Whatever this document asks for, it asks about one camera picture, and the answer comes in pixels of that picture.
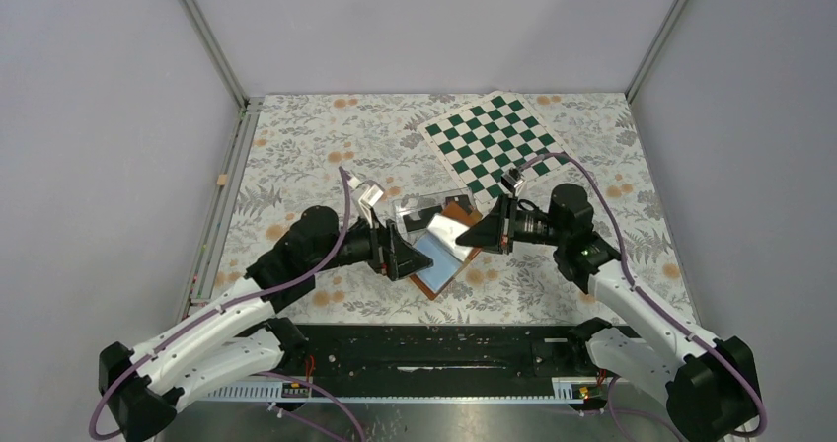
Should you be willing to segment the brown leather card holder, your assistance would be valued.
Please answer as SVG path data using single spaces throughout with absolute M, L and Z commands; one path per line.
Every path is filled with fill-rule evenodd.
M 450 203 L 428 224 L 414 248 L 433 259 L 433 266 L 419 271 L 410 281 L 431 301 L 436 300 L 454 278 L 480 253 L 479 248 L 458 246 L 455 239 L 483 218 L 478 210 L 466 212 Z

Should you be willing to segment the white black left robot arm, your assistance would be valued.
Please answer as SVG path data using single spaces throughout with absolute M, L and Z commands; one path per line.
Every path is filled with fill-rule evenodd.
M 220 297 L 167 331 L 99 356 L 99 391 L 127 441 L 158 435 L 196 399 L 252 374 L 300 370 L 306 340 L 280 312 L 314 290 L 316 274 L 366 263 L 397 281 L 432 266 L 393 221 L 348 225 L 326 206 L 306 209 Z

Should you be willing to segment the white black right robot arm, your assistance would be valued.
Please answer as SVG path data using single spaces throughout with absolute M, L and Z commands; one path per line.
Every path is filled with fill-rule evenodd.
M 546 211 L 501 196 L 489 214 L 457 237 L 460 246 L 508 254 L 514 244 L 546 245 L 560 275 L 617 314 L 635 342 L 601 319 L 575 329 L 569 367 L 626 379 L 661 403 L 688 441 L 719 441 L 765 411 L 753 353 L 738 337 L 719 339 L 684 317 L 631 272 L 623 254 L 592 223 L 586 190 L 559 184 Z

